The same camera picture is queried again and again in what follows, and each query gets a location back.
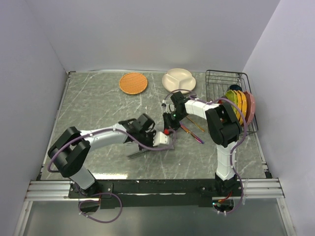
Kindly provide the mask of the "grey cloth napkin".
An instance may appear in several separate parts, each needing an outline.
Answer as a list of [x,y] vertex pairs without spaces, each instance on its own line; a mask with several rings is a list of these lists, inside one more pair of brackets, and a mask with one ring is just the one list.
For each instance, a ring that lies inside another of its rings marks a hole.
[[159,147],[148,147],[141,144],[139,141],[127,142],[125,143],[125,154],[128,158],[131,158],[147,151],[162,151],[162,150],[173,149],[176,142],[176,138],[177,138],[176,132],[171,130],[170,133],[166,135],[170,139],[169,145],[159,146]]

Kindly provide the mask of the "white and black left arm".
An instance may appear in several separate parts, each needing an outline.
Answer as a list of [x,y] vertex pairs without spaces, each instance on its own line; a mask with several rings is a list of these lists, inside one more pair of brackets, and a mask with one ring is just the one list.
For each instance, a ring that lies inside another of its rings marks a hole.
[[74,126],[69,127],[48,150],[47,170],[70,179],[85,197],[91,198],[100,192],[100,186],[84,167],[88,154],[105,146],[132,142],[140,150],[152,148],[157,133],[154,127],[155,122],[147,114],[96,130],[80,131]]

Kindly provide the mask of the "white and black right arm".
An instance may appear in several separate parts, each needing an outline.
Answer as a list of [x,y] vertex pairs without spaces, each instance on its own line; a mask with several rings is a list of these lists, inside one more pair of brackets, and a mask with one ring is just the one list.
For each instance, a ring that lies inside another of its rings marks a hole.
[[221,196],[243,192],[243,184],[234,167],[235,149],[242,128],[229,102],[207,103],[184,97],[178,90],[170,98],[174,110],[163,113],[164,128],[179,129],[181,121],[188,115],[205,119],[211,139],[217,146],[216,192]]

